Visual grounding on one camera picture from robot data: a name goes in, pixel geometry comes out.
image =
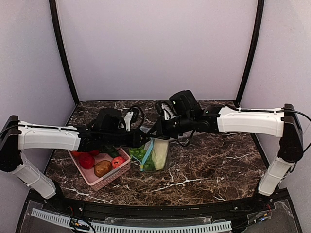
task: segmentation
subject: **brown potato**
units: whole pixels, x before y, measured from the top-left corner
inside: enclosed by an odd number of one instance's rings
[[[102,177],[112,169],[112,164],[108,160],[102,160],[95,165],[94,173],[98,177]]]

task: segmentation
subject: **brown marble surface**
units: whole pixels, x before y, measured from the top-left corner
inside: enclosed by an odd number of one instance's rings
[[[232,104],[230,101],[199,101]],[[146,114],[145,126],[157,119],[155,101],[88,101],[76,108],[69,125],[86,125],[104,107],[126,110],[139,105]],[[120,205],[193,205],[235,200],[252,195],[266,171],[248,133],[206,133],[193,137],[183,148],[170,142],[170,168],[140,172],[137,163],[131,170],[95,192],[88,186],[67,151],[56,150],[46,175],[59,182],[68,198]]]

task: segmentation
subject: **tomato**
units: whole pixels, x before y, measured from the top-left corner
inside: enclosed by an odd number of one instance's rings
[[[81,154],[81,152],[76,152],[76,151],[70,151],[70,153],[73,157],[76,157],[76,158],[78,158],[79,155]]]
[[[126,160],[124,158],[122,158],[121,156],[116,157],[112,160],[112,167],[113,168],[117,168],[118,166],[120,166],[121,164],[123,164]]]
[[[93,151],[91,151],[91,152],[89,152],[91,155],[93,155],[93,156],[96,156],[96,155],[99,155],[99,150],[93,150]]]
[[[79,156],[79,164],[84,169],[91,169],[95,164],[95,159],[89,153],[81,153]]]

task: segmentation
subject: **plastic basket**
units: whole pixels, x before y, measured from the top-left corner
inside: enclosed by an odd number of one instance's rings
[[[126,161],[121,164],[119,167],[111,170],[107,174],[105,174],[103,177],[97,177],[94,174],[94,168],[92,169],[84,169],[80,166],[78,158],[75,158],[72,156],[71,152],[69,151],[69,155],[71,156],[74,164],[77,166],[78,170],[80,171],[81,175],[83,176],[86,183],[91,186],[94,191],[100,190],[116,178],[118,178],[120,175],[126,173],[131,168],[131,157],[122,149],[120,148],[118,150],[118,153],[121,157],[123,157]],[[113,158],[110,157],[108,154],[99,154],[94,156],[95,164],[102,160],[109,160],[112,161]]]

